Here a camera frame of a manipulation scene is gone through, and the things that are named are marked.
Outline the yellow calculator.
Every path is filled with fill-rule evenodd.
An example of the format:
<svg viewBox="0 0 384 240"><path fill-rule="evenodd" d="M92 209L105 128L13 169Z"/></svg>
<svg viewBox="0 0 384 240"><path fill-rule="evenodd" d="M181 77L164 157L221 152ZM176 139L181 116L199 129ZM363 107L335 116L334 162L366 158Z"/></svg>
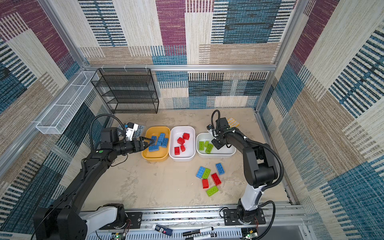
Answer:
<svg viewBox="0 0 384 240"><path fill-rule="evenodd" d="M228 124L231 128L237 128L240 125L240 123L236 121L234 118L229 118Z"/></svg>

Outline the right white plastic tub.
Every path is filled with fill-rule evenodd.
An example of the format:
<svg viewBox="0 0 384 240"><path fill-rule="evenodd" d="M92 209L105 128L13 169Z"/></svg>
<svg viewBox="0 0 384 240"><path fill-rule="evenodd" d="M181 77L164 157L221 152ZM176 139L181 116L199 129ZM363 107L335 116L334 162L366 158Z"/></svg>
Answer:
<svg viewBox="0 0 384 240"><path fill-rule="evenodd" d="M199 141L209 141L209 144L211 144L211 140L213 139L213 136L210 133L200 133L196 137L196 151L202 158L216 158L216 159L225 159L230 158L236 153L236 148L231 146L230 148L227 148L226 146L222 147L220 150L217 150L215 147L213 147L211 154L206 154L205 150L200 151L199 150Z"/></svg>

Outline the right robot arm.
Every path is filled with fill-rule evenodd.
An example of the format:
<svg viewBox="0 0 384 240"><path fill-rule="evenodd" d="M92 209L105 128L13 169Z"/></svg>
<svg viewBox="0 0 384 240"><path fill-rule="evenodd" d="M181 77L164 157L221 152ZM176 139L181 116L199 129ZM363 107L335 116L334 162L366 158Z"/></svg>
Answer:
<svg viewBox="0 0 384 240"><path fill-rule="evenodd" d="M219 110L212 113L207 129L213 136L212 144L217 150L224 146L235 147L243 155L243 170L248 185L238 202L237 214L241 224L249 224L262 207L260 200L264 192L282 181L282 160L268 144L251 140L238 128L230 127Z"/></svg>

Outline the black white marker pen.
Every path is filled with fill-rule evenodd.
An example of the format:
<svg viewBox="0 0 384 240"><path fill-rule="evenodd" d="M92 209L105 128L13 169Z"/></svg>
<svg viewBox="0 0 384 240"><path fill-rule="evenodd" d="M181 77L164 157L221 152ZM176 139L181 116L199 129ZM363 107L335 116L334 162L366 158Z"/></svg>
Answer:
<svg viewBox="0 0 384 240"><path fill-rule="evenodd" d="M217 237L216 233L211 233L211 234L202 235L202 236L189 237L189 238L186 238L185 240L207 240L207 239L213 239L216 237Z"/></svg>

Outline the red lego brick tall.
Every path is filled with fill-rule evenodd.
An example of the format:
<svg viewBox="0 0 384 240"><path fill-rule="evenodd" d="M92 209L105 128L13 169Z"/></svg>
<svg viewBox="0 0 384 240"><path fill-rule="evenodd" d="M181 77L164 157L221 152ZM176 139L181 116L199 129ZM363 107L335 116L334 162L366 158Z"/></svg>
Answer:
<svg viewBox="0 0 384 240"><path fill-rule="evenodd" d="M189 140L189 139L190 139L190 134L188 134L188 133L184 133L184 134L183 134L183 139L184 139L184 140Z"/></svg>

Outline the yellow plastic tub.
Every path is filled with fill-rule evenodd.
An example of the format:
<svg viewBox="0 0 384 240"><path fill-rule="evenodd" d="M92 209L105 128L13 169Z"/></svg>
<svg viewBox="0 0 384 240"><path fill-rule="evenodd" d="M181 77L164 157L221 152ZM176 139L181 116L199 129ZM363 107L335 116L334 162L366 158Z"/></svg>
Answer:
<svg viewBox="0 0 384 240"><path fill-rule="evenodd" d="M142 157L148 162L165 161L169 156L170 132L166 126L150 127L145 137L155 140L155 143L142 152Z"/></svg>

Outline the light blue lego plate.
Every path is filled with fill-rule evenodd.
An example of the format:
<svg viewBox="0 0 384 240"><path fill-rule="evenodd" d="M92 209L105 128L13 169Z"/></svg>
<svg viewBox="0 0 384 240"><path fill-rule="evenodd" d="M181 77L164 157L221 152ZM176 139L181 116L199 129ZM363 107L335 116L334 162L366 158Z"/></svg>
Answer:
<svg viewBox="0 0 384 240"><path fill-rule="evenodd" d="M204 168L204 167L199 167L198 172L197 172L197 174L196 174L196 177L199 178L199 179L202 179L205 170L206 170L206 168Z"/></svg>

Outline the large red lego brick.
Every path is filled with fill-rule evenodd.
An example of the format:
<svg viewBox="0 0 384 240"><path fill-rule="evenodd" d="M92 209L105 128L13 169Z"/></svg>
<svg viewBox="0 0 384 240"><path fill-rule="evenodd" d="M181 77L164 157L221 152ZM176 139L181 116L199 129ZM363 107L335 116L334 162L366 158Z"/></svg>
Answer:
<svg viewBox="0 0 384 240"><path fill-rule="evenodd" d="M178 138L178 140L177 140L177 143L178 143L179 145L184 145L185 142L186 142L186 140L184 140L183 138Z"/></svg>

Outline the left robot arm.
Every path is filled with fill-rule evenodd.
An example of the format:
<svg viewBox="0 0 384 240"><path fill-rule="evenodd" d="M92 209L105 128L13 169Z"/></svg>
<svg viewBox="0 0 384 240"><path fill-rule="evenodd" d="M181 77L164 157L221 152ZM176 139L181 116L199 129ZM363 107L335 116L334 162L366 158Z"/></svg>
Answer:
<svg viewBox="0 0 384 240"><path fill-rule="evenodd" d="M118 156L142 152L155 144L145 137L135 138L137 129L128 124L131 133L121 124L120 128L105 128L98 144L91 142L91 152L81 161L81 170L67 189L48 208L36 211L32 239L85 240L91 233L111 225L126 229L128 217L122 204L107 204L95 212L81 217L80 212L89 193L99 178L112 166Z"/></svg>

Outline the treehouse paperback book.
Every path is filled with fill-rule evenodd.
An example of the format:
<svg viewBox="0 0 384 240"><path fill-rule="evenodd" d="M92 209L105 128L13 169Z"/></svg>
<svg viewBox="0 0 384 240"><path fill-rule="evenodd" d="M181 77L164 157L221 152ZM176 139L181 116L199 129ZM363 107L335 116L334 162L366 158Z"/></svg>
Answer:
<svg viewBox="0 0 384 240"><path fill-rule="evenodd" d="M140 136L142 135L144 129L145 129L145 126L143 126L143 125L139 125L139 128L138 128L138 130L135 132L135 135L134 135L133 138L138 138L138 137L140 137Z"/></svg>

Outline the blue marker pen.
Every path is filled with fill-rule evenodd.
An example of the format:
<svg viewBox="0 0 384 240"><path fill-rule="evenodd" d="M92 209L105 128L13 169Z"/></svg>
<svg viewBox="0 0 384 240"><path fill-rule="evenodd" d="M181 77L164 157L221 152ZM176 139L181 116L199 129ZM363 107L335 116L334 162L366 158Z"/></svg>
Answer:
<svg viewBox="0 0 384 240"><path fill-rule="evenodd" d="M173 230L172 229L169 229L167 227L164 227L162 225L159 225L159 224L156 224L156 225L153 225L153 229L159 233L162 233L164 235L167 235L167 236L172 236L173 234Z"/></svg>

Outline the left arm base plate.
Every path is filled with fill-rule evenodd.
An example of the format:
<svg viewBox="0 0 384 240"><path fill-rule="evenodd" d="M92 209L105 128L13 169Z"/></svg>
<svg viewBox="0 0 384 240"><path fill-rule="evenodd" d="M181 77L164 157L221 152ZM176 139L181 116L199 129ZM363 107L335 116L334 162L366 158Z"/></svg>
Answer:
<svg viewBox="0 0 384 240"><path fill-rule="evenodd" d="M142 212L125 212L118 211L117 219L100 228L100 230L128 230L139 229L142 222Z"/></svg>

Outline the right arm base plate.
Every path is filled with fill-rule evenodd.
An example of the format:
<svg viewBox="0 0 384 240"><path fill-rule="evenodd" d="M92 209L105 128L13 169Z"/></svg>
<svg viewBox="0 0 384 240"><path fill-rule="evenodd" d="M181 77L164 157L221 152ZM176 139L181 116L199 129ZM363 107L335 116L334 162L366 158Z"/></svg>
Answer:
<svg viewBox="0 0 384 240"><path fill-rule="evenodd" d="M244 213L236 209L225 209L223 214L226 226L266 224L265 214L261 208Z"/></svg>

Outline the white plastic tub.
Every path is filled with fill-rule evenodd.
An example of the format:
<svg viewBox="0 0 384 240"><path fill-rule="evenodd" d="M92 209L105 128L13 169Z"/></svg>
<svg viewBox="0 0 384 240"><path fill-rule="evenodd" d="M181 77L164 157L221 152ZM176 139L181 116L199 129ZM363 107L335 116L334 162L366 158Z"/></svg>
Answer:
<svg viewBox="0 0 384 240"><path fill-rule="evenodd" d="M216 158L216 159L225 159L230 158L236 153L236 148L231 146L230 148L227 148L226 146L222 147L220 150L217 150L215 147L213 147L211 154L206 154L205 150L200 151L199 150L199 141L209 141L209 144L211 144L211 140L213 139L213 136L210 133L200 133L196 137L196 151L202 158Z"/></svg>
<svg viewBox="0 0 384 240"><path fill-rule="evenodd" d="M189 162L196 154L196 132L191 126L176 126L170 135L169 155L175 162Z"/></svg>

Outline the green lego plate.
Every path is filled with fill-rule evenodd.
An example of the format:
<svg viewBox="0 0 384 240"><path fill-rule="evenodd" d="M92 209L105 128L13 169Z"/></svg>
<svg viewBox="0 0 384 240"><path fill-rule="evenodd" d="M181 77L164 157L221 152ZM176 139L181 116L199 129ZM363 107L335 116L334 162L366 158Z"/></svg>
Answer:
<svg viewBox="0 0 384 240"><path fill-rule="evenodd" d="M213 147L214 145L213 144L208 144L206 149L205 149L205 153L206 154L211 154L212 153L212 150L213 150Z"/></svg>
<svg viewBox="0 0 384 240"><path fill-rule="evenodd" d="M218 192L219 192L219 189L217 186L213 186L212 188L209 188L208 190L206 190L208 197L211 197Z"/></svg>
<svg viewBox="0 0 384 240"><path fill-rule="evenodd" d="M204 151L205 150L205 142L199 141L199 150Z"/></svg>

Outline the middle white plastic tub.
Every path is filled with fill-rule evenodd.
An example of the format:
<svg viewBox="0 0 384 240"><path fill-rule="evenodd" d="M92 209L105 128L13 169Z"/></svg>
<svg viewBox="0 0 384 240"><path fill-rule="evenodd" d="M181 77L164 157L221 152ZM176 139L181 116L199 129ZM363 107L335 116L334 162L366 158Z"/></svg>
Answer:
<svg viewBox="0 0 384 240"><path fill-rule="evenodd" d="M170 135L169 155L175 162L189 162L196 154L196 132L191 126L176 126Z"/></svg>

